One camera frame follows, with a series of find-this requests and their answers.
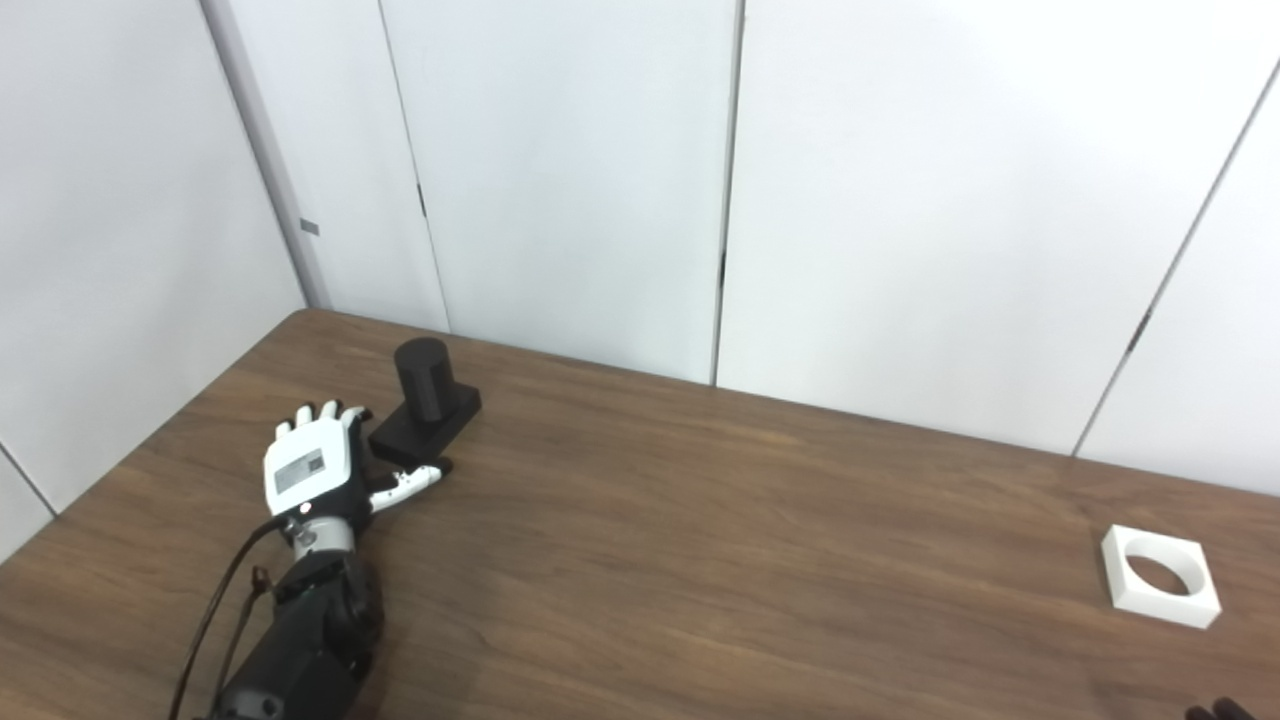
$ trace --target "black base block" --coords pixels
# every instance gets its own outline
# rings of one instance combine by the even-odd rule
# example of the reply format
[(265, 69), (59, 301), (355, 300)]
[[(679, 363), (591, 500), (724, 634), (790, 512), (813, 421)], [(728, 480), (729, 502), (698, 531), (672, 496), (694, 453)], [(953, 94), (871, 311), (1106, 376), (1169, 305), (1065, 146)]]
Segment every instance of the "black base block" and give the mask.
[(456, 383), (458, 407), (439, 421), (419, 423), (410, 416), (408, 407), (401, 405), (369, 433), (369, 448), (374, 457), (394, 462), (406, 470), (429, 465), (444, 452), (445, 446), (458, 437), (462, 428), (480, 411), (480, 391)]

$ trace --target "white square block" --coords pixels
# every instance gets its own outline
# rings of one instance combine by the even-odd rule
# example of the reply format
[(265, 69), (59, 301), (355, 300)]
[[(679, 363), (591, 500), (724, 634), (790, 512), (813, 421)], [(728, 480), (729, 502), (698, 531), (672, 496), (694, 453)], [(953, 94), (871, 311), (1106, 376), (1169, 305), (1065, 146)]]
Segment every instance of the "white square block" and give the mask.
[[(1181, 578), (1190, 594), (1157, 589), (1129, 566), (1128, 557), (1155, 560)], [(1204, 629), (1222, 612), (1198, 542), (1111, 525), (1102, 538), (1102, 560), (1111, 585), (1111, 605), (1139, 615)]]

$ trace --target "circular hole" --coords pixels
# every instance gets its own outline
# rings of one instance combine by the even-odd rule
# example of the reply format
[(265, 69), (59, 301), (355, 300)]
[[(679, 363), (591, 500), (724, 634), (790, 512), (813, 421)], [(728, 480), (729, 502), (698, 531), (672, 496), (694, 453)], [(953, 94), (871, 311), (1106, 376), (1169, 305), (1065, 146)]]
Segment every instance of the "circular hole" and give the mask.
[(1160, 562), (1151, 560), (1149, 557), (1125, 557), (1129, 561), (1129, 566), (1133, 571), (1138, 574), (1139, 578), (1147, 580), (1147, 584), (1156, 588), (1157, 591), (1165, 591), (1170, 594), (1192, 594), (1187, 592), (1187, 583), (1178, 577), (1169, 568), (1165, 568)]
[(1204, 571), (1181, 547), (1143, 537), (1125, 546), (1124, 555), (1129, 568), (1157, 589), (1184, 596), (1204, 589)]

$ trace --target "black fingertip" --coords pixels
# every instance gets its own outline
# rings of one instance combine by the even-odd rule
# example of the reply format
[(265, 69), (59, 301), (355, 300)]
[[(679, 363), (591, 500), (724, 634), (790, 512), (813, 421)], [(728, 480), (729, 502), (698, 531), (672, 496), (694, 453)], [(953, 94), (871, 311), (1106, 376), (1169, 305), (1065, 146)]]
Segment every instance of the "black fingertip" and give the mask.
[(1229, 697), (1220, 697), (1213, 702), (1213, 714), (1219, 716), (1219, 720), (1254, 720), (1247, 710)]

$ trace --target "black cable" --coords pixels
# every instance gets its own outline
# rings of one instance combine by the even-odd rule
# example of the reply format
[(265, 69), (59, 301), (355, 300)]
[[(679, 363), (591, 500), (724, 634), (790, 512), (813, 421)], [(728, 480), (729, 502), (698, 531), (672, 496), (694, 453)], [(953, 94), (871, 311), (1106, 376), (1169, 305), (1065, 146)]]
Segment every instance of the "black cable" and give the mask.
[(236, 632), (232, 633), (232, 639), (227, 643), (227, 652), (223, 653), (223, 664), (218, 669), (218, 682), (214, 683), (214, 694), (209, 701), (209, 720), (212, 720), (214, 714), (218, 712), (218, 700), (223, 694), (223, 688), (227, 687), (227, 673), (230, 671), (232, 660), (236, 657), (236, 646), (239, 644), (239, 638), (244, 634), (244, 626), (248, 625), (250, 615), (253, 614), (253, 603), (257, 602), (257, 598), (270, 592), (270, 589), (271, 580), (266, 577), (266, 570), (253, 568), (253, 589), (244, 596), (239, 619), (236, 620)]
[(232, 557), (230, 565), (227, 566), (227, 573), (223, 574), (221, 582), (218, 583), (218, 588), (214, 591), (214, 596), (209, 598), (209, 607), (205, 609), (205, 616), (200, 619), (200, 625), (196, 626), (196, 637), (191, 639), (191, 647), (187, 650), (187, 660), (182, 664), (182, 674), (178, 675), (178, 687), (173, 691), (173, 702), (169, 705), (169, 720), (178, 720), (178, 711), (182, 710), (182, 696), (187, 692), (187, 680), (191, 678), (191, 669), (196, 664), (196, 653), (200, 651), (200, 643), (205, 639), (205, 633), (209, 632), (209, 624), (214, 619), (214, 612), (218, 610), (218, 605), (223, 601), (223, 596), (227, 594), (227, 585), (232, 583), (232, 578), (236, 577), (236, 570), (239, 564), (248, 555), (248, 551), (257, 544), (257, 541), (262, 539), (268, 534), (283, 529), (288, 523), (288, 518), (284, 515), (276, 515), (266, 523), (259, 525), (252, 533), (250, 533), (248, 539), (241, 546), (239, 551), (236, 552), (236, 557)]

